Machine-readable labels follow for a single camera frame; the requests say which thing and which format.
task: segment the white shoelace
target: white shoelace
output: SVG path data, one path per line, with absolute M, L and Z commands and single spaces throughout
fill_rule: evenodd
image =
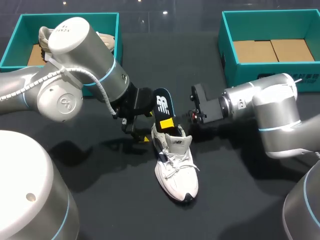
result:
M 164 176 L 165 179 L 172 177 L 177 172 L 179 172 L 180 169 L 195 168 L 198 171 L 200 171 L 199 168 L 193 163 L 186 162 L 186 160 L 189 159 L 189 149 L 186 151 L 185 154 L 180 155 L 180 154 L 169 152 L 169 149 L 166 147 L 163 150 L 163 154 L 165 154 L 168 158 L 168 161 L 164 163 L 164 167 L 166 168 L 168 164 L 172 166 L 172 171 L 169 174 Z

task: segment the yellow sticker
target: yellow sticker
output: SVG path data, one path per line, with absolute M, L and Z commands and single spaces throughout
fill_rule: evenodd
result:
M 170 117 L 169 119 L 160 121 L 160 127 L 162 129 L 172 128 L 174 126 L 175 126 L 175 124 L 174 124 L 172 117 Z

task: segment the logo on robot arm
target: logo on robot arm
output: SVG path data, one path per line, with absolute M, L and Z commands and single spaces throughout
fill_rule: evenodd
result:
M 68 114 L 71 113 L 76 107 L 76 99 L 70 93 L 62 95 L 57 102 L 57 108 L 60 113 Z

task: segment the cardboard box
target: cardboard box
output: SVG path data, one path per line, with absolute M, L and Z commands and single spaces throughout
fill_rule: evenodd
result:
M 228 87 L 288 73 L 299 92 L 320 92 L 317 9 L 224 11 L 218 48 Z
M 46 26 L 54 29 L 63 21 L 73 17 L 86 19 L 99 33 L 115 36 L 113 55 L 118 63 L 122 63 L 123 44 L 117 12 L 22 14 L 0 61 L 0 72 L 23 69 L 30 64 L 38 64 L 37 67 L 42 68 L 44 64 L 40 60 L 41 55 L 40 58 L 36 56 L 39 53 L 36 47 L 39 28 Z M 85 87 L 82 91 L 84 96 L 92 96 Z

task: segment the new balance logo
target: new balance logo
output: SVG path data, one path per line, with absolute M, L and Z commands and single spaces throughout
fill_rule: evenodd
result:
M 159 112 L 170 115 L 167 99 L 164 96 L 156 96 L 156 104 L 158 105 Z

